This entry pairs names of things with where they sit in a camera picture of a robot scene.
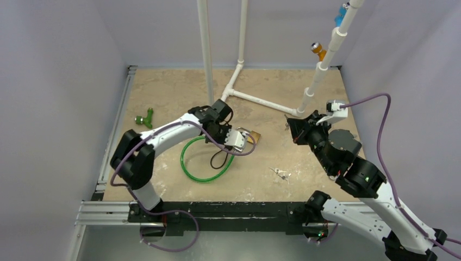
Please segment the green cable lock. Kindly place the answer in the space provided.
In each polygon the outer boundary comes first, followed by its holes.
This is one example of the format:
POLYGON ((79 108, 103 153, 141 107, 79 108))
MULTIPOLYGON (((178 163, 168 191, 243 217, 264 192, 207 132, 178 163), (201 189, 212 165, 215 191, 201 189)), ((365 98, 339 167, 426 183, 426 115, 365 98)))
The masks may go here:
POLYGON ((216 179, 221 178, 228 172, 234 161, 233 155, 226 154, 222 158, 223 162, 221 164, 215 165, 215 159, 218 158, 218 155, 223 153, 222 150, 218 150, 213 155, 211 155, 207 166, 198 166, 195 164, 192 166, 192 169, 190 169, 189 166, 190 163, 192 163, 192 158, 187 158, 187 156, 190 155, 189 149, 192 147, 192 145, 195 145, 204 139, 205 137, 201 136, 188 141, 182 148, 179 157, 180 168, 182 169, 183 173, 187 176, 187 178, 196 183, 210 183, 216 179))

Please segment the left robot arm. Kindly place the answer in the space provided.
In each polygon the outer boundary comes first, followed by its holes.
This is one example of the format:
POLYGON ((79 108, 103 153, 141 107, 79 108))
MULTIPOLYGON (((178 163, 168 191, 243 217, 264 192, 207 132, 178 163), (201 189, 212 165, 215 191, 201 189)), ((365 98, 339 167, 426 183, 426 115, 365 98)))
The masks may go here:
POLYGON ((209 141, 223 145, 232 129, 225 120, 232 116, 231 107, 217 100, 211 106, 193 107, 180 118, 156 129, 143 133, 130 129, 122 135, 110 166, 142 205, 143 218, 156 222, 162 215, 163 201, 151 183, 156 157, 182 141, 201 135, 209 135, 209 141))

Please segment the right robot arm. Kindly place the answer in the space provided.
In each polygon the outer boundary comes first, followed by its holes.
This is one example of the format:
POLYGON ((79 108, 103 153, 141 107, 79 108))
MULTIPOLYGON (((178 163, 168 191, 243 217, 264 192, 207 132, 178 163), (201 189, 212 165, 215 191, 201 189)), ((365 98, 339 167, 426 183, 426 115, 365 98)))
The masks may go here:
POLYGON ((358 155, 361 143, 348 130, 332 130, 326 122, 318 124, 322 117, 315 110, 305 119, 287 118, 293 142, 309 146, 325 173, 343 191, 370 207, 376 217, 317 190, 305 204, 307 222, 324 218, 341 224, 380 245, 390 260, 437 260, 432 248, 444 244, 446 233, 426 225, 418 231, 397 206, 398 198, 386 176, 358 155))

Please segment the brass padlock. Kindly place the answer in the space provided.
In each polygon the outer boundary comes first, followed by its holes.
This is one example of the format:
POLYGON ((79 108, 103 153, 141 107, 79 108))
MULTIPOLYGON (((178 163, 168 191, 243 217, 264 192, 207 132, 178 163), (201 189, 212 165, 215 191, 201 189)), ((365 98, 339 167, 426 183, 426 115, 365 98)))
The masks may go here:
POLYGON ((245 136, 248 136, 248 135, 251 136, 250 138, 247 138, 247 142, 249 142, 250 144, 257 144, 261 138, 261 134, 253 130, 249 130, 243 127, 238 127, 237 130, 240 131, 245 136))

